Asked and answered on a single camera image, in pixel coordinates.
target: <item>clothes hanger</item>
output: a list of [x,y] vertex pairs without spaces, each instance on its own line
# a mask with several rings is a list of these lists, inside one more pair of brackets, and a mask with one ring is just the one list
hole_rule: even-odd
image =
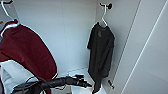
[[104,5],[105,7],[104,7],[104,14],[103,14],[103,16],[102,16],[102,21],[104,22],[104,24],[107,26],[107,23],[106,23],[106,21],[104,20],[104,16],[106,15],[106,5]]
[[107,8],[108,8],[109,10],[112,8],[112,3],[110,3],[109,5],[101,4],[101,3],[100,3],[100,6],[104,7],[104,14],[103,14],[103,16],[102,16],[101,21],[103,21],[103,23],[105,24],[105,27],[106,27],[106,26],[107,26],[107,22],[104,20],[104,16],[106,15]]
[[[3,8],[3,10],[4,10],[5,14],[6,14],[6,16],[8,16],[12,21],[14,21],[14,19],[8,14],[7,10],[5,9],[5,7],[4,7],[4,1],[3,1],[3,0],[1,1],[1,6],[2,6],[2,8]],[[5,32],[6,29],[8,29],[8,28],[14,28],[14,27],[17,27],[18,25],[19,25],[18,22],[17,22],[17,23],[12,23],[12,24],[7,25],[7,26],[2,30],[2,32],[1,32],[1,37],[3,37],[3,33]]]
[[1,1],[1,6],[2,6],[2,8],[3,8],[3,10],[4,10],[5,14],[6,14],[6,16],[8,16],[10,19],[14,20],[11,16],[9,16],[7,10],[5,9],[4,0]]

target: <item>dark red fabric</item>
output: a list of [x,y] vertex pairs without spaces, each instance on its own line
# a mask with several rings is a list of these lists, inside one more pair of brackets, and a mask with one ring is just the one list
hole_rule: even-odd
[[57,73],[56,63],[44,42],[35,32],[23,25],[7,29],[3,34],[0,62],[10,59],[45,80],[51,79]]

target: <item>hanger hook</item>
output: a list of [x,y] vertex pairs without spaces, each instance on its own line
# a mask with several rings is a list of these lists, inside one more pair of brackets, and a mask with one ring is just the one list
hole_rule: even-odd
[[12,20],[13,20],[13,18],[12,18],[11,16],[9,16],[9,14],[8,14],[7,10],[5,9],[5,6],[4,6],[4,0],[2,0],[2,1],[1,1],[1,5],[2,5],[2,8],[3,8],[3,10],[4,10],[4,12],[5,12],[6,16],[8,16],[10,19],[12,19]]
[[109,5],[106,5],[106,7],[107,7],[108,9],[111,9],[111,8],[112,8],[112,3],[110,3]]

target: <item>black t-shirt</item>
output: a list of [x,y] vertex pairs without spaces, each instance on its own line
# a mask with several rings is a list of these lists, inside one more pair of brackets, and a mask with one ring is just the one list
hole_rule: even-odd
[[95,82],[94,93],[101,87],[101,79],[108,76],[114,48],[114,35],[108,26],[99,23],[92,28],[87,48],[90,49],[88,72]]

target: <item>red garment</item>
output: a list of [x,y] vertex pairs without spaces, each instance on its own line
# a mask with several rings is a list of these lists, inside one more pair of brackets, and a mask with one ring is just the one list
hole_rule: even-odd
[[[13,23],[17,23],[17,20],[8,22],[5,26]],[[23,25],[6,29],[3,34],[0,62],[11,59],[36,77],[45,80],[51,79],[57,73],[56,63],[44,42],[35,32]]]

